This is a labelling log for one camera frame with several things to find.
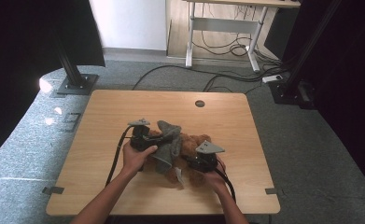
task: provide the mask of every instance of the black curtain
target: black curtain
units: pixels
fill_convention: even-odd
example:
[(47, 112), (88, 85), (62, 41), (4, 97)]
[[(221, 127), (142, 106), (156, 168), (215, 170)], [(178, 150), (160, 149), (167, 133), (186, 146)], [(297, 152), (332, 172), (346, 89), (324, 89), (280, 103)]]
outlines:
[(296, 77), (315, 87), (316, 108), (365, 175), (365, 1), (334, 2), (336, 11)]
[(88, 0), (0, 0), (0, 146), (35, 99), (38, 80), (70, 61), (105, 66)]

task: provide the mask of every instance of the tabletop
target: tabletop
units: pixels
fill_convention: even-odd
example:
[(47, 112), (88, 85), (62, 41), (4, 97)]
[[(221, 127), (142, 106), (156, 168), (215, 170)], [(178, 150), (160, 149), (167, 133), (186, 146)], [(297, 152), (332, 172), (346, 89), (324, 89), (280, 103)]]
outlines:
[(291, 0), (184, 0), (194, 3), (226, 4), (226, 5), (248, 5), (258, 7), (300, 7), (299, 1)]
[[(204, 106), (196, 106), (203, 101)], [(76, 215), (105, 186), (116, 146), (129, 121), (145, 118), (149, 127), (165, 120), (187, 134), (208, 134), (226, 150), (219, 157), (226, 163), (237, 204), (244, 214), (275, 214), (280, 210), (260, 138), (242, 93), (183, 91), (94, 91), (77, 129), (47, 213)], [(122, 167), (122, 152), (114, 176)], [(208, 187), (171, 184), (153, 167), (130, 182), (113, 208), (112, 215), (222, 214), (216, 194)]]

